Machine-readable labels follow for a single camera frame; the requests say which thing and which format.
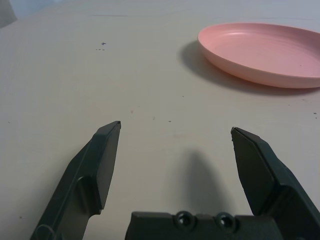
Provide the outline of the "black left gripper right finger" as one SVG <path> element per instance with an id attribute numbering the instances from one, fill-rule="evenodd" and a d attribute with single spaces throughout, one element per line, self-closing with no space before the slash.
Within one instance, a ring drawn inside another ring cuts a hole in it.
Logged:
<path id="1" fill-rule="evenodd" d="M 254 216 L 271 217 L 285 240 L 318 240 L 320 212 L 291 170 L 259 136 L 234 127 L 239 180 Z"/>

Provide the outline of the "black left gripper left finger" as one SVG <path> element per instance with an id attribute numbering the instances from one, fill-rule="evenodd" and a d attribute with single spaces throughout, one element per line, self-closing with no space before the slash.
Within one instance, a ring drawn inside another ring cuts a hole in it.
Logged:
<path id="1" fill-rule="evenodd" d="M 120 121 L 100 127 L 64 171 L 32 240 L 81 240 L 104 209 L 115 167 Z"/>

